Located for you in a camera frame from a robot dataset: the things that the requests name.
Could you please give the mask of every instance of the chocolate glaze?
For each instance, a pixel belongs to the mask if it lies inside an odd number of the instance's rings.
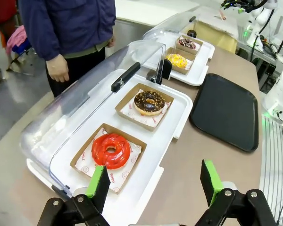
[[[143,91],[138,93],[134,98],[135,105],[146,112],[157,112],[165,106],[164,98],[154,91]]]

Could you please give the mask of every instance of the striped metal surface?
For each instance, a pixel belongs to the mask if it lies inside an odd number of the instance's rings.
[[[277,220],[283,205],[283,125],[262,115],[263,153],[260,190]],[[283,211],[280,217],[283,225]]]

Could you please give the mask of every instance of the chocolate donut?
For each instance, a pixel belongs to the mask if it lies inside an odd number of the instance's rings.
[[[191,49],[195,49],[196,48],[195,43],[192,40],[190,40],[190,39],[180,39],[178,42],[182,46],[185,46],[185,47],[188,47],[188,48],[191,48]]]
[[[143,91],[135,96],[134,106],[141,114],[156,115],[162,112],[165,100],[157,92]]]

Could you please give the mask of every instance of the white countertop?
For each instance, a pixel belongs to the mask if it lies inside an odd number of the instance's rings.
[[[169,17],[199,4],[191,0],[115,0],[117,19],[156,26]]]

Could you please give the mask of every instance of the donut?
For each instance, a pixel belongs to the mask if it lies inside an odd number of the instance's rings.
[[[114,153],[107,151],[108,148],[115,148]],[[109,170],[116,170],[126,164],[130,157],[129,142],[121,135],[107,133],[97,138],[92,144],[92,157],[101,166]]]
[[[190,40],[190,39],[180,39],[178,42],[182,46],[185,46],[185,47],[188,47],[188,48],[191,48],[191,49],[195,49],[196,48],[195,43],[192,40]]]
[[[143,115],[157,115],[162,112],[165,100],[157,92],[143,91],[135,96],[134,106]]]
[[[185,68],[187,66],[187,60],[179,54],[168,54],[166,59],[171,62],[173,66]]]

